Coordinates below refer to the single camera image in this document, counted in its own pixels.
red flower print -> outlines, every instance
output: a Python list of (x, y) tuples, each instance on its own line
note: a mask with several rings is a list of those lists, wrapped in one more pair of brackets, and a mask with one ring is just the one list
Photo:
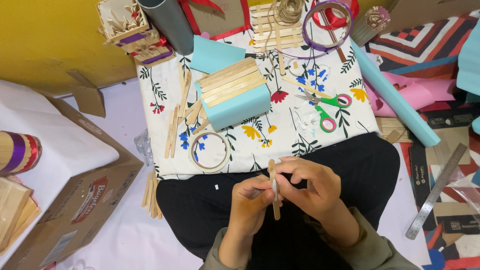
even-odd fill
[(287, 95), (287, 92), (278, 90), (277, 92), (272, 94), (270, 101), (275, 101), (275, 103), (281, 103)]

hand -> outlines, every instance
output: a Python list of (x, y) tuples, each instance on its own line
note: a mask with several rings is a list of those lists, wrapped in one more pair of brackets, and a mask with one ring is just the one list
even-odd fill
[(252, 249), (253, 235), (265, 218), (265, 209), (275, 193), (270, 179), (259, 175), (235, 184), (232, 190), (230, 222), (218, 249), (218, 259), (228, 268), (246, 267)]
[[(340, 202), (340, 177), (326, 166), (298, 157), (282, 157), (280, 160), (282, 162), (276, 165), (275, 176), (280, 193), (305, 213), (322, 222)], [(307, 179), (308, 189), (294, 188), (280, 173), (291, 173), (292, 184)]]

black pants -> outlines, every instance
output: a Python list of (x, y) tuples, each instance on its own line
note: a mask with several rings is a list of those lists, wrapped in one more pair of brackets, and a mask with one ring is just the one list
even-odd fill
[[(302, 158), (332, 168), (341, 177), (340, 198), (345, 205), (356, 207), (375, 229), (378, 227), (380, 216), (395, 188), (400, 167), (398, 152), (390, 143), (374, 134), (363, 134)], [(218, 230), (228, 226), (233, 185), (255, 176), (255, 172), (200, 174), (188, 180), (160, 181), (156, 190), (158, 205), (180, 243), (194, 255), (205, 259)], [(296, 186), (305, 188), (306, 181)], [(311, 265), (335, 261), (331, 260), (335, 254), (331, 254), (332, 250), (313, 229), (308, 228), (311, 226), (304, 226), (299, 208), (287, 203), (281, 208), (281, 213), (282, 218), (274, 222), (272, 207), (269, 206), (264, 224), (254, 237), (252, 261), (257, 261), (259, 269), (266, 263), (258, 260), (259, 257), (271, 257), (278, 263), (277, 269), (318, 269)], [(268, 245), (282, 248), (273, 249), (276, 250), (273, 252)], [(255, 256), (256, 250), (269, 250), (270, 254)], [(315, 259), (309, 263), (302, 257)], [(269, 263), (264, 269), (273, 267)], [(332, 269), (339, 269), (338, 264), (334, 264)]]

masking tape roll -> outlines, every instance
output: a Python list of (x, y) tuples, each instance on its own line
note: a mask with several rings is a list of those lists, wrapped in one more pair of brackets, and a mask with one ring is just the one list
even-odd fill
[[(218, 164), (214, 167), (211, 167), (211, 168), (205, 167), (202, 164), (198, 163), (198, 161), (193, 156), (193, 152), (195, 151), (195, 148), (193, 146), (198, 142), (200, 137), (202, 137), (203, 135), (217, 136), (225, 144), (225, 150), (226, 150), (225, 151), (225, 157), (223, 158), (223, 160), (220, 164)], [(190, 158), (190, 162), (193, 164), (193, 166), (195, 168), (197, 168), (198, 170), (200, 170), (202, 172), (209, 172), (209, 173), (217, 172), (217, 171), (221, 170), (223, 167), (225, 167), (225, 165), (228, 163), (228, 159), (230, 158), (230, 151), (231, 151), (230, 150), (230, 143), (228, 142), (227, 138), (223, 134), (216, 133), (215, 131), (212, 131), (212, 130), (202, 130), (199, 133), (193, 135), (193, 137), (191, 138), (191, 141), (190, 141), (189, 148), (190, 149), (188, 151), (188, 157)]]

metal ruler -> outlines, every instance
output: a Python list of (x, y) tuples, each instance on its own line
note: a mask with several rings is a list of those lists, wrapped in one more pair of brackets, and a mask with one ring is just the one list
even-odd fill
[(467, 147), (463, 144), (458, 144), (458, 146), (456, 147), (452, 156), (450, 157), (444, 169), (440, 173), (440, 176), (438, 176), (437, 181), (435, 181), (435, 185), (433, 186), (432, 191), (428, 195), (427, 200), (421, 207), (419, 213), (417, 214), (412, 224), (410, 225), (410, 228), (405, 234), (408, 239), (414, 240), (417, 237), (417, 234), (422, 228), (423, 223), (425, 222), (425, 220), (427, 220), (428, 215), (432, 211), (433, 205), (437, 201), (438, 196), (440, 196), (440, 193), (446, 186), (450, 176), (455, 171), (458, 163), (460, 162), (460, 159), (462, 158), (466, 150)]

